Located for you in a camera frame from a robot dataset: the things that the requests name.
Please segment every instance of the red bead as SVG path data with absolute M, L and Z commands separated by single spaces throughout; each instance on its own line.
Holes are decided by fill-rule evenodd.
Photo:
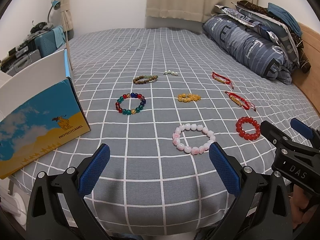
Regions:
M 243 138 L 243 137 L 245 136 L 245 131 L 242 130 L 242 131 L 239 133 L 239 136 L 240 136 L 241 138 Z

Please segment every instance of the bed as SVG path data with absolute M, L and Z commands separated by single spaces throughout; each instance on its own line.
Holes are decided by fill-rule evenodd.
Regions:
M 205 34 L 169 28 L 114 29 L 74 38 L 70 48 L 74 84 L 92 130 L 11 178 L 30 194 L 40 171 L 62 173 L 92 155 L 101 143 L 108 144 L 110 161 L 93 192 L 85 197 L 107 231 L 178 234 L 212 225 L 226 213 L 234 197 L 226 192 L 208 152 L 193 156 L 172 144 L 172 133 L 181 124 L 208 127 L 227 154 L 267 174 L 272 172 L 272 145 L 262 136 L 253 142 L 240 138 L 235 130 L 238 118 L 250 116 L 259 123 L 267 120 L 307 145 L 290 127 L 290 120 L 297 117 L 313 128 L 320 125 L 316 110 L 297 86 L 259 77 Z M 165 70 L 179 75 L 164 75 Z M 228 76 L 234 92 L 254 103 L 257 112 L 232 102 L 224 93 L 230 87 L 215 81 L 212 71 Z M 133 77 L 140 75 L 159 78 L 133 84 Z M 116 100 L 132 91 L 146 97 L 144 110 L 131 116 L 119 114 Z M 200 95 L 201 100 L 178 102 L 179 94 L 189 92 Z M 133 108 L 129 101 L 121 106 Z M 184 144 L 187 141 L 193 146 L 208 140 L 195 131 L 182 137 Z M 72 223 L 68 206 L 63 199 L 61 203 Z

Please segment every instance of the wooden headboard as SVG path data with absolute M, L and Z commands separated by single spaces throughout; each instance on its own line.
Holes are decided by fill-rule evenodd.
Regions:
M 304 53 L 309 58 L 311 69 L 307 74 L 300 69 L 292 75 L 293 83 L 307 96 L 320 116 L 320 34 L 299 24 L 303 32 Z

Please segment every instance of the open box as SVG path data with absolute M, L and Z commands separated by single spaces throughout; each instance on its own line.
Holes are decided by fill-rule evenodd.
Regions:
M 90 131 L 67 50 L 0 75 L 0 179 Z

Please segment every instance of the blue gripper pad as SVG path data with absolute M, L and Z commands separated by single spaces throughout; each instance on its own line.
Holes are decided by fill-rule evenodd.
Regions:
M 82 198 L 92 192 L 109 159 L 110 148 L 104 145 L 79 179 L 78 192 Z
M 239 175 L 229 163 L 228 159 L 226 158 L 227 155 L 223 154 L 222 151 L 217 147 L 215 143 L 212 143 L 209 148 L 209 158 L 215 169 L 217 170 L 229 194 L 238 197 L 241 192 Z
M 292 129 L 300 133 L 307 140 L 313 139 L 312 129 L 296 118 L 291 119 L 290 125 Z

